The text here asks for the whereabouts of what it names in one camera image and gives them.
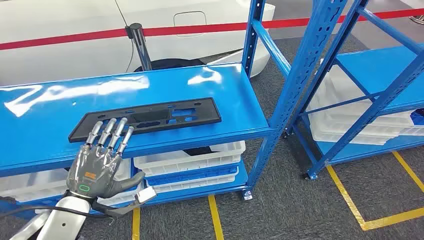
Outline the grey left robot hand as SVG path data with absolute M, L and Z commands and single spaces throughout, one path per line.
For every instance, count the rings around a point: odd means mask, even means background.
M 66 180 L 67 189 L 84 198 L 111 198 L 123 191 L 139 185 L 144 172 L 138 172 L 133 177 L 116 181 L 114 177 L 123 160 L 123 153 L 134 131 L 133 126 L 128 130 L 117 149 L 115 146 L 128 119 L 123 117 L 112 131 L 116 118 L 112 118 L 102 131 L 97 143 L 94 143 L 103 125 L 96 122 L 83 145 L 76 154 Z

